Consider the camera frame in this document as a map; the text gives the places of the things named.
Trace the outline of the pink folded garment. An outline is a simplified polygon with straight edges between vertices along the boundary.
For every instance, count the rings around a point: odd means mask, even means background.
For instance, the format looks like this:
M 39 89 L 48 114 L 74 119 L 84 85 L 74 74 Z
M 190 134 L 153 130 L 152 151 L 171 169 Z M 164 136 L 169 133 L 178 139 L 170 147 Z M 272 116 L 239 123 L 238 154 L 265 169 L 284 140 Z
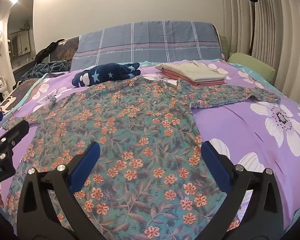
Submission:
M 172 72 L 170 70 L 163 70 L 161 72 L 161 74 L 163 74 L 164 76 L 167 76 L 171 79 L 177 80 L 177 79 L 182 79 L 184 81 L 187 81 L 188 83 L 190 83 L 191 85 L 194 86 L 214 86 L 214 85 L 223 85 L 226 84 L 226 81 L 224 79 L 221 80 L 213 80 L 213 81 L 192 81 L 191 79 L 189 79 L 188 77 L 185 77 L 183 75 L 180 75 L 176 72 Z

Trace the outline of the green pillow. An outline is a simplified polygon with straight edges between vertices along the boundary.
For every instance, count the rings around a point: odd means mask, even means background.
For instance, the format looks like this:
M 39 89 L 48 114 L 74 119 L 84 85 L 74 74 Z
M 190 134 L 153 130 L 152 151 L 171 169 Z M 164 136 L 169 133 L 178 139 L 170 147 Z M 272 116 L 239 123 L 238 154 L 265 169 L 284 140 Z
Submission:
M 243 53 L 234 53 L 228 63 L 239 69 L 238 74 L 247 83 L 263 88 L 265 82 L 271 83 L 275 69 L 266 63 Z

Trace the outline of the beige curtain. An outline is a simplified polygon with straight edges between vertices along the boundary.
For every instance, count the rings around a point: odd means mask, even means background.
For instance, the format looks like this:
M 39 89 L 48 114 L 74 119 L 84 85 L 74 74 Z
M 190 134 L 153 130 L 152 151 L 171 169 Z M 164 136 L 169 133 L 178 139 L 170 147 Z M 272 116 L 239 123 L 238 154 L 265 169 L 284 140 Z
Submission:
M 252 8 L 248 0 L 223 0 L 230 50 L 248 53 Z M 258 0 L 252 56 L 275 69 L 274 86 L 300 104 L 300 0 Z

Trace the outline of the navy star plush toy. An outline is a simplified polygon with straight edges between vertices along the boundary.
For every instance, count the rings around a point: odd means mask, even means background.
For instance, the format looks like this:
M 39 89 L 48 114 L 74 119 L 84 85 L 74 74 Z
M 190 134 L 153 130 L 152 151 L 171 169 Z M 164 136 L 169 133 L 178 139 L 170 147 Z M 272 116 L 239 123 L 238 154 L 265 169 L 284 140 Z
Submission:
M 108 63 L 91 66 L 77 73 L 71 83 L 75 87 L 90 87 L 107 81 L 122 81 L 132 79 L 141 74 L 138 62 L 118 64 Z

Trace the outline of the dark teal knitted blanket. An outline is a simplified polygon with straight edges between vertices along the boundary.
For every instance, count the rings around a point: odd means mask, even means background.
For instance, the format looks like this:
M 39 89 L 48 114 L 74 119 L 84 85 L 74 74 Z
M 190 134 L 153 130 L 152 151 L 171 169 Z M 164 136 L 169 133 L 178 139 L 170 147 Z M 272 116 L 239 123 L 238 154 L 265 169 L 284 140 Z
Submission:
M 52 61 L 48 63 L 39 63 L 28 70 L 22 77 L 21 82 L 24 82 L 28 79 L 41 78 L 48 73 L 57 73 L 57 72 L 68 72 L 71 68 L 71 64 L 66 61 Z

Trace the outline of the arched wall mirror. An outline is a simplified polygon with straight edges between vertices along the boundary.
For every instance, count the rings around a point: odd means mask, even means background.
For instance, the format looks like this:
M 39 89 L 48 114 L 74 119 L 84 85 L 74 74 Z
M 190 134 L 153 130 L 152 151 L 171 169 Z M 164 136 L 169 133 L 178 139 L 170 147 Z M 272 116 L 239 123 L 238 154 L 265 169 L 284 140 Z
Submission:
M 33 34 L 33 3 L 34 0 L 18 0 L 10 10 L 7 38 L 13 69 L 30 63 L 36 56 Z

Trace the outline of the teal floral shirt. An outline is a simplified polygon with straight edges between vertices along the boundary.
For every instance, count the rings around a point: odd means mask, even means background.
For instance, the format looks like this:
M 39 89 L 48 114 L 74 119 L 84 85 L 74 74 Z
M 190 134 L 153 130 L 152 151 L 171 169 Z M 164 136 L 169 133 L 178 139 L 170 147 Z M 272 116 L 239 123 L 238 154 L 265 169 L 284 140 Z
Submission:
M 260 88 L 193 87 L 135 77 L 108 81 L 15 115 L 36 132 L 14 176 L 7 216 L 17 206 L 27 171 L 54 170 L 98 142 L 101 156 L 83 188 L 80 207 L 107 239 L 195 239 L 225 199 L 200 155 L 202 137 L 191 113 L 250 97 L 280 98 Z

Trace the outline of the purple floral bedsheet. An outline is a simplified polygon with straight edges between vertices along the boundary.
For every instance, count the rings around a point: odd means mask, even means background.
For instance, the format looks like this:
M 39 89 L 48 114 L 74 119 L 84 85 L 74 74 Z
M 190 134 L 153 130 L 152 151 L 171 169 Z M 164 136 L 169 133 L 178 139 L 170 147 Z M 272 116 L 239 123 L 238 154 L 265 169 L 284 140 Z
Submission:
M 239 69 L 226 62 L 201 63 L 225 74 L 226 84 L 223 85 L 260 88 L 245 82 L 238 74 Z M 151 81 L 164 81 L 172 85 L 184 81 L 164 76 L 155 66 L 139 67 L 139 70 L 141 74 L 136 77 L 141 76 Z M 83 70 L 44 81 L 45 96 L 34 95 L 15 115 L 33 113 L 51 101 L 87 90 L 89 87 L 75 87 L 71 83 L 74 76 L 81 71 Z M 270 168 L 274 172 L 281 197 L 283 229 L 287 229 L 300 209 L 300 107 L 286 96 L 263 86 L 262 89 L 276 94 L 280 101 L 265 102 L 250 97 L 227 105 L 193 108 L 191 113 L 202 143 L 209 141 L 218 153 L 227 156 L 233 164 L 242 165 L 247 171 L 263 172 Z M 5 123 L 1 127 L 2 132 L 9 129 L 4 125 Z M 22 159 L 35 132 L 36 127 L 30 124 L 28 135 L 15 147 L 15 152 L 20 153 Z M 1 193 L 0 187 L 0 211 L 7 216 L 7 202 L 2 202 Z

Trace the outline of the beige folded garment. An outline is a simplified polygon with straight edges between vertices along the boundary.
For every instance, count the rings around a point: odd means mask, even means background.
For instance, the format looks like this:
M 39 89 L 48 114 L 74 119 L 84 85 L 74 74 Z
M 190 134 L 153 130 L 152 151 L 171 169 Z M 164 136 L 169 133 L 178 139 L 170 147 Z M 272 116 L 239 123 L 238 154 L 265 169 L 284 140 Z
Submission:
M 216 70 L 210 69 L 205 64 L 198 61 L 161 63 L 155 65 L 155 68 L 161 71 L 170 70 L 172 72 L 176 72 L 196 82 L 226 79 L 225 74 L 221 74 Z

